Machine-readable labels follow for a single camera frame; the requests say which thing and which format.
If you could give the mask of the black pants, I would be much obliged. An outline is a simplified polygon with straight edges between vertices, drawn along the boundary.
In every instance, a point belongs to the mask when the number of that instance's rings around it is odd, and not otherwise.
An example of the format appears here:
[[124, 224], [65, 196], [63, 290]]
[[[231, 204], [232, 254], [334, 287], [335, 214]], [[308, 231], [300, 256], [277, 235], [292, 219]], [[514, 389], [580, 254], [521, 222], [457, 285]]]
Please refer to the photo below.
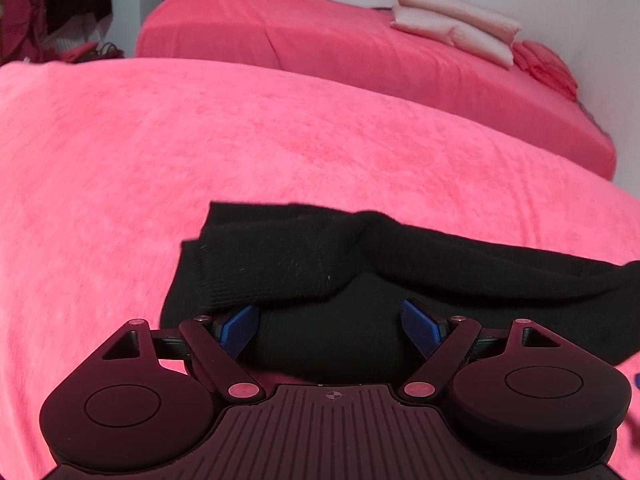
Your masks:
[[181, 245], [160, 326], [246, 307], [247, 366], [325, 384], [397, 382], [420, 363], [408, 298], [490, 328], [529, 318], [618, 365], [639, 350], [639, 266], [469, 240], [376, 211], [213, 203]]

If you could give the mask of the near bed pink blanket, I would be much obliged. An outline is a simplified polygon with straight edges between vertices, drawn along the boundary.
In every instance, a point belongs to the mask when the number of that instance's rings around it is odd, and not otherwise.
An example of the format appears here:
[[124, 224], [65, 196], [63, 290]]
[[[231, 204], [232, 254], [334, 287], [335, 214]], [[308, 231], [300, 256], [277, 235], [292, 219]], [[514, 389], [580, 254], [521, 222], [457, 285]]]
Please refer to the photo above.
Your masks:
[[592, 172], [413, 102], [170, 58], [1, 71], [1, 472], [53, 467], [49, 392], [130, 318], [156, 321], [213, 200], [377, 210], [623, 264], [639, 203]]

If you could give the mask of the folded pink blanket stack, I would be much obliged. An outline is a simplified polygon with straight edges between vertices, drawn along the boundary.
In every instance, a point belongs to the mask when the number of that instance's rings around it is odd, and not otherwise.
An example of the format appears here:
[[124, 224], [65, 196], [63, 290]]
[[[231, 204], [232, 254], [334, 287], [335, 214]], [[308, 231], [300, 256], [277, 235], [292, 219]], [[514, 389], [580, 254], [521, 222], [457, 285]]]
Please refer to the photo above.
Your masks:
[[577, 101], [578, 83], [559, 55], [543, 44], [530, 40], [514, 42], [511, 50], [520, 70], [564, 98]]

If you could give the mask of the lower pale pink pillow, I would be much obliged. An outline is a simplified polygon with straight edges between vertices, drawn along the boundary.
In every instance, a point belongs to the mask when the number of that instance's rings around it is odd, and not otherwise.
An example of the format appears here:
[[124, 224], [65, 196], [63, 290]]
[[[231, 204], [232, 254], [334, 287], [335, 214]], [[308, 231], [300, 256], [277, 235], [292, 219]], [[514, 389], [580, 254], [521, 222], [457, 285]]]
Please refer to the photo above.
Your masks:
[[503, 68], [514, 64], [511, 48], [479, 28], [433, 11], [394, 6], [390, 26], [472, 54]]

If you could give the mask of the pale pink pillow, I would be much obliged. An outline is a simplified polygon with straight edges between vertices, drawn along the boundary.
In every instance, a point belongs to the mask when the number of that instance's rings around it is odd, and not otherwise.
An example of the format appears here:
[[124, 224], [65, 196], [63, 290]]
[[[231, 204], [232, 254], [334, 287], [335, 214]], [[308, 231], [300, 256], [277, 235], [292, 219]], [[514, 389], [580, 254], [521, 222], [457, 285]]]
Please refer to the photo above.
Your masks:
[[511, 48], [479, 28], [433, 11], [394, 6], [390, 26], [472, 54], [503, 68], [514, 64]]
[[401, 6], [435, 12], [472, 25], [505, 44], [512, 44], [522, 30], [515, 18], [466, 0], [397, 0]]

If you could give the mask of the upper pale pink pillow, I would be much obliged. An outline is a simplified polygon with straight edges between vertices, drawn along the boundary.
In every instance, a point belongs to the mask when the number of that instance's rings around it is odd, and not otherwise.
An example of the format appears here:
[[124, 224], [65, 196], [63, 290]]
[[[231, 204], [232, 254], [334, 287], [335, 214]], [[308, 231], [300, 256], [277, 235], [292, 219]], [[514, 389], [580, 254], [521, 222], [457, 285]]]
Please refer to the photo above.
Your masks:
[[472, 25], [505, 44], [512, 44], [522, 30], [515, 18], [466, 0], [397, 0], [401, 6], [435, 12]]

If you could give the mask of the far bed pink sheet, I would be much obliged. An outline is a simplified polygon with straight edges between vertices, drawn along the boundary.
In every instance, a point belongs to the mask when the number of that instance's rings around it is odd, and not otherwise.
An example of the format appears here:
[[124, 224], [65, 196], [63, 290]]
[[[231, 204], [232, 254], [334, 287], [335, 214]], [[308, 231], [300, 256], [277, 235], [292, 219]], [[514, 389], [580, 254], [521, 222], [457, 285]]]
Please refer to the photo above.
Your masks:
[[518, 67], [400, 32], [391, 20], [332, 0], [165, 0], [144, 21], [136, 55], [262, 66], [397, 96], [612, 179], [613, 141], [577, 103]]

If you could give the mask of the hanging clothes pile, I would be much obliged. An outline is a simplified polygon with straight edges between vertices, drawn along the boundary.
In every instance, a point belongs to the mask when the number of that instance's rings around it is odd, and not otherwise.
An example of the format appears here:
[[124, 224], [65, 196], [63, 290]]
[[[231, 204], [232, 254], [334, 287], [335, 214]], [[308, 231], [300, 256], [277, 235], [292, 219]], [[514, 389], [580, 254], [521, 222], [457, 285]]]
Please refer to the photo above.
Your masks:
[[112, 0], [1, 0], [1, 63], [79, 64], [122, 58], [114, 44], [85, 41], [77, 47], [55, 47], [51, 37], [74, 18], [101, 21], [112, 14]]

